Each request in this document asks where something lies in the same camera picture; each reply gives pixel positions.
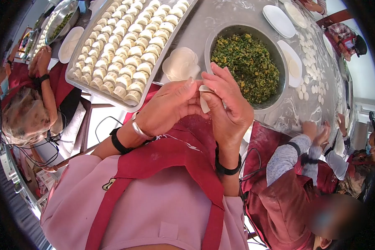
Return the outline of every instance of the black cap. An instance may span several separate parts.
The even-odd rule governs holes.
[[[360,35],[357,35],[354,49],[358,57],[360,57],[360,55],[365,55],[368,51],[367,44],[365,43],[364,38]]]

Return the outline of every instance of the metal tray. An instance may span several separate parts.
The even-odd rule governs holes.
[[[177,32],[179,31],[179,29],[182,26],[185,19],[189,16],[190,11],[194,8],[194,5],[197,3],[197,1],[198,0],[190,0],[189,1],[190,2],[189,8],[186,10],[184,15],[180,19],[178,25],[175,27],[174,32],[172,32],[170,38],[168,39],[167,43],[164,46],[164,49],[162,49],[162,51],[160,53],[160,56],[158,57],[158,60],[157,60],[155,66],[154,66],[154,68],[151,72],[151,75],[149,76],[149,79],[147,80],[146,87],[144,89],[144,92],[141,96],[140,103],[138,105],[131,106],[131,105],[125,103],[124,101],[122,101],[121,99],[118,99],[114,96],[111,96],[110,94],[102,92],[99,89],[94,88],[92,86],[89,86],[89,85],[87,85],[87,84],[85,84],[81,81],[76,81],[71,77],[72,72],[74,72],[74,70],[75,70],[75,63],[78,61],[77,58],[80,55],[80,51],[81,51],[82,47],[84,46],[84,43],[85,43],[86,39],[89,38],[90,33],[93,31],[93,28],[96,26],[96,22],[101,18],[101,16],[104,14],[104,12],[107,10],[107,8],[110,7],[110,5],[112,3],[114,3],[114,0],[107,0],[101,6],[100,10],[96,12],[94,17],[91,19],[90,23],[85,28],[85,32],[82,34],[82,37],[80,38],[74,52],[72,53],[70,62],[69,62],[68,66],[67,66],[67,69],[66,69],[65,80],[68,83],[70,83],[71,85],[73,85],[73,86],[75,86],[79,89],[82,89],[83,91],[86,91],[86,92],[88,92],[92,95],[98,96],[98,97],[105,98],[109,103],[111,103],[115,106],[118,106],[118,107],[122,108],[123,110],[125,110],[127,112],[131,113],[131,112],[138,111],[143,106],[144,100],[146,99],[146,96],[149,92],[150,86],[153,82],[153,79],[154,79],[155,75],[157,74],[157,72],[159,70],[161,70],[161,65],[162,65],[162,61],[165,58],[165,54],[167,53],[167,51],[170,48],[170,46],[172,44],[172,41],[174,40]],[[147,2],[143,5],[143,9],[145,7],[147,7],[149,5],[149,3],[150,3],[150,0],[147,0]],[[176,1],[173,1],[173,0],[162,1],[162,4],[169,4],[171,7],[173,7],[176,4]]]

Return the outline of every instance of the black cable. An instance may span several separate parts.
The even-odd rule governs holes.
[[[117,119],[115,119],[114,117],[112,117],[112,116],[107,116],[106,118],[104,118],[103,120],[101,120],[101,122],[97,125],[97,127],[96,127],[96,129],[95,129],[95,131],[94,131],[94,133],[95,133],[95,135],[96,135],[96,138],[97,138],[97,140],[99,141],[99,143],[101,143],[100,142],[100,140],[99,140],[99,137],[97,136],[97,128],[100,126],[100,124],[102,123],[102,122],[104,122],[104,120],[105,119],[107,119],[107,118],[113,118],[114,120],[116,120],[119,124],[121,124],[122,126],[123,126],[123,124],[120,122],[120,121],[118,121]]]

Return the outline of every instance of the vegetable and egg filling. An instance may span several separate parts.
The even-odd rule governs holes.
[[[262,103],[276,94],[279,71],[264,44],[250,34],[220,36],[211,61],[228,67],[250,104]]]

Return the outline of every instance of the bowl of filling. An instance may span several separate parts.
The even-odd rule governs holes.
[[[228,67],[255,114],[267,114],[282,102],[289,86],[288,65],[280,47],[251,24],[229,22],[210,34],[205,67]]]

